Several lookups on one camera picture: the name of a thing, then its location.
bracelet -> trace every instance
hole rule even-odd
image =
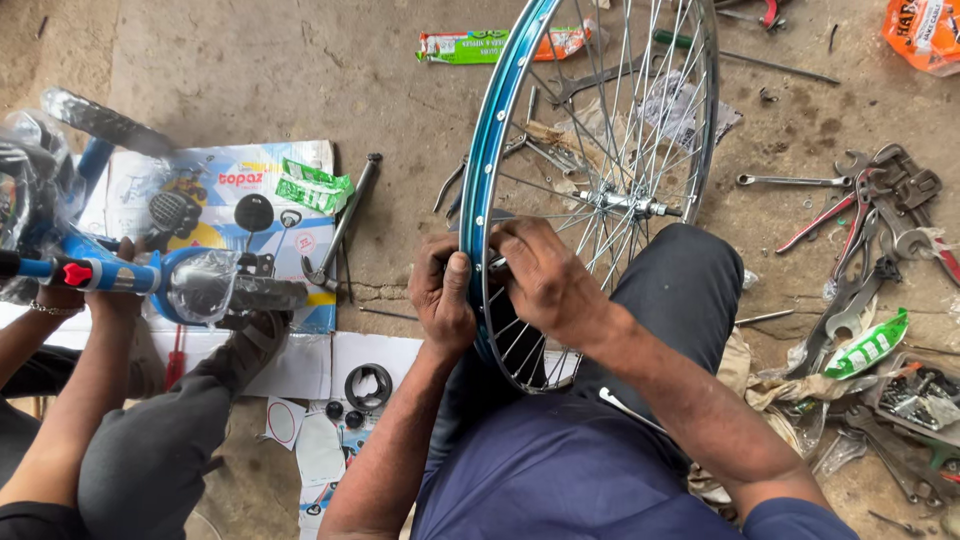
[[[39,311],[41,313],[46,313],[48,315],[56,315],[58,317],[72,317],[77,313],[83,313],[86,309],[86,306],[73,307],[70,309],[64,309],[62,307],[47,307],[41,306],[36,302],[36,300],[30,301],[30,309]]]

man's left hand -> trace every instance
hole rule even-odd
[[[467,303],[470,260],[457,247],[456,233],[426,236],[407,285],[428,344],[451,360],[476,337],[476,318]]]

concrete floor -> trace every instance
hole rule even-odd
[[[613,0],[615,10],[620,1]],[[419,65],[417,35],[509,28],[521,4],[5,0],[0,110],[35,107],[44,88],[62,85],[187,146],[330,138],[338,145],[340,171],[351,174],[368,152],[382,152],[379,183],[350,239],[351,276],[359,303],[409,312],[404,289],[411,253],[419,233],[445,228],[429,203],[468,146],[491,72],[487,66]],[[783,362],[825,307],[822,286],[845,234],[832,223],[815,242],[775,257],[774,247],[814,216],[823,195],[804,188],[735,188],[737,175],[822,177],[832,174],[832,162],[846,148],[875,152],[900,142],[947,184],[934,221],[954,241],[960,237],[953,174],[960,103],[952,102],[960,79],[925,75],[898,57],[879,35],[885,5],[794,0],[787,8],[790,28],[775,36],[720,21],[723,48],[843,81],[831,87],[721,60],[721,99],[745,118],[714,155],[699,225],[727,239],[760,276],[743,297],[742,316],[798,311],[744,331],[770,365]],[[50,20],[36,40],[43,15]],[[840,29],[829,55],[834,23]],[[779,96],[777,103],[759,102],[764,86]],[[813,209],[803,207],[808,196]],[[900,270],[905,281],[885,285],[877,317],[907,307],[913,341],[960,350],[957,289],[931,262],[907,262]],[[415,323],[349,305],[340,307],[338,319],[340,330],[420,336]],[[264,420],[262,400],[237,404],[219,451],[228,467],[207,477],[198,510],[225,538],[297,537],[296,460],[276,444],[255,442]],[[872,452],[824,488],[863,538],[890,534],[867,515],[868,507],[917,525],[935,523],[919,519],[925,508],[903,501]]]

screwdriver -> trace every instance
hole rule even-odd
[[[654,32],[654,41],[657,43],[663,43],[664,45],[670,45],[674,42],[677,43],[677,46],[681,49],[689,49],[693,46],[693,39],[687,36],[675,36],[672,32],[663,29],[657,29]],[[815,79],[817,81],[823,81],[825,83],[830,83],[832,85],[839,85],[840,81],[828,77],[826,75],[821,75],[819,73],[814,73],[812,71],[806,71],[805,69],[800,69],[798,67],[790,67],[789,65],[782,65],[779,63],[773,63],[771,61],[759,60],[747,56],[743,56],[738,53],[732,53],[730,51],[720,51],[720,54],[725,57],[736,58],[738,60],[749,61],[753,63],[758,63],[760,65],[765,65],[773,69],[779,69],[780,71],[786,71],[787,73],[793,73],[794,75],[800,75],[802,77],[808,77],[810,79]]]

